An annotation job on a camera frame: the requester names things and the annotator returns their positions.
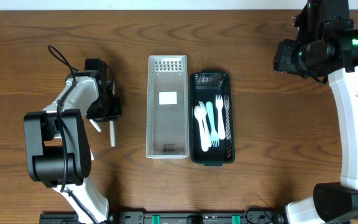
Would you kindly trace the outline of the white plastic utensil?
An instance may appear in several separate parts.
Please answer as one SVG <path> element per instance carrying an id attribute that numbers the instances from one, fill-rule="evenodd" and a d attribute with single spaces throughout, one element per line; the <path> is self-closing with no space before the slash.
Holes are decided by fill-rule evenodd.
<path id="1" fill-rule="evenodd" d="M 99 125 L 93 120 L 93 119 L 90 119 L 89 120 L 90 123 L 94 126 L 94 128 L 97 130 L 97 132 L 101 132 L 101 128 L 99 127 Z"/>

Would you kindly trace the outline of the white plastic spoon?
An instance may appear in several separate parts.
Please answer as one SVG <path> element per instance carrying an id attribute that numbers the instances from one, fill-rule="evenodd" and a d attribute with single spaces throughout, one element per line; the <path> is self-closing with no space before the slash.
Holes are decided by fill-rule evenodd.
<path id="1" fill-rule="evenodd" d="M 203 152 L 207 152 L 209 149 L 208 140 L 206 137 L 206 132 L 203 125 L 203 120 L 205 119 L 205 113 L 201 106 L 195 106 L 194 108 L 194 116 L 198 121 L 199 131 L 200 131 L 200 141 L 201 141 L 201 148 Z"/>
<path id="2" fill-rule="evenodd" d="M 111 147 L 115 147 L 116 146 L 116 134 L 115 134 L 115 128 L 114 128 L 114 121 L 109 122 L 109 138 L 110 138 Z"/>

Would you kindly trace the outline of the white plastic fork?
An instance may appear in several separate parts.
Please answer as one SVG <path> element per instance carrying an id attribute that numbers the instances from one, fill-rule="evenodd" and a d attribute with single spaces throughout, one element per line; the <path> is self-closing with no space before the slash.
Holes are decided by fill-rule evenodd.
<path id="1" fill-rule="evenodd" d="M 219 139 L 225 139 L 225 129 L 223 123 L 223 97 L 216 95 L 215 105 L 218 110 L 218 136 Z"/>
<path id="2" fill-rule="evenodd" d="M 207 121 L 206 121 L 206 115 L 207 115 L 206 106 L 202 101 L 199 101 L 199 105 L 200 105 L 201 109 L 203 110 L 203 126 L 204 126 L 204 131 L 205 131 L 205 135 L 206 135 L 206 139 L 207 139 L 207 145 L 208 145 L 208 147 L 211 147 L 212 142 L 211 142 L 211 137 L 210 137 Z"/>

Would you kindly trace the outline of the mint plastic fork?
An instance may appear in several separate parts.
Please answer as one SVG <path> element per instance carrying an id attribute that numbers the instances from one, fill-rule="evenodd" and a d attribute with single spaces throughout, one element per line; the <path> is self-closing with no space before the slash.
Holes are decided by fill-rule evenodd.
<path id="1" fill-rule="evenodd" d="M 219 146 L 219 136 L 218 136 L 218 132 L 216 131 L 216 127 L 215 127 L 214 110 L 213 110 L 212 102 L 210 102 L 210 101 L 206 102 L 206 109 L 207 109 L 207 114 L 208 114 L 208 118 L 209 118 L 209 123 L 211 126 L 210 138 L 211 138 L 212 146 L 218 147 Z"/>

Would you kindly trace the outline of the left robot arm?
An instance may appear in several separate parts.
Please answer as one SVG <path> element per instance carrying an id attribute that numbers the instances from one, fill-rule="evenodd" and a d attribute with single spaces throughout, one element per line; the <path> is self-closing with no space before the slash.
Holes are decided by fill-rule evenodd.
<path id="1" fill-rule="evenodd" d="M 42 182 L 66 198 L 77 223 L 117 223 L 109 201 L 90 176 L 93 155 L 84 120 L 95 128 L 108 122 L 115 144 L 114 121 L 122 115 L 111 68 L 88 58 L 82 71 L 69 74 L 59 96 L 41 111 L 24 116 L 27 167 L 34 182 Z"/>

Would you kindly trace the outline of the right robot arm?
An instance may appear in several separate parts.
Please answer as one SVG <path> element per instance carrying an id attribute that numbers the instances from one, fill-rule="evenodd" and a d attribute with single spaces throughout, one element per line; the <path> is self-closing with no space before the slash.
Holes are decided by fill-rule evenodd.
<path id="1" fill-rule="evenodd" d="M 287 204 L 276 223 L 350 223 L 358 220 L 358 29 L 344 0 L 308 1 L 293 18 L 297 38 L 277 46 L 276 72 L 328 84 L 341 137 L 339 182 L 321 183 L 312 196 Z"/>

